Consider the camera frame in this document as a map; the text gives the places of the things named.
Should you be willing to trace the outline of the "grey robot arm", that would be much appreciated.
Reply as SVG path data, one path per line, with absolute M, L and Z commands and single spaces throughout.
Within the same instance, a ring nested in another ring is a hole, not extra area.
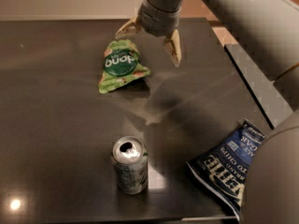
M 292 108 L 268 136 L 249 170 L 240 224 L 299 224 L 299 8 L 290 0 L 202 0 Z M 164 37 L 174 64 L 181 59 L 182 0 L 143 0 L 116 33 L 140 30 Z

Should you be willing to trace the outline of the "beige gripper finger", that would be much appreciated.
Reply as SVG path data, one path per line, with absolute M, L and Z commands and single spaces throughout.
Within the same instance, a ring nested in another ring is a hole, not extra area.
M 165 38 L 164 49 L 170 56 L 173 65 L 179 67 L 181 61 L 181 48 L 179 32 L 177 29 Z
M 116 39 L 121 39 L 126 36 L 132 36 L 137 34 L 141 29 L 139 16 L 133 16 L 128 22 L 126 22 L 115 34 Z

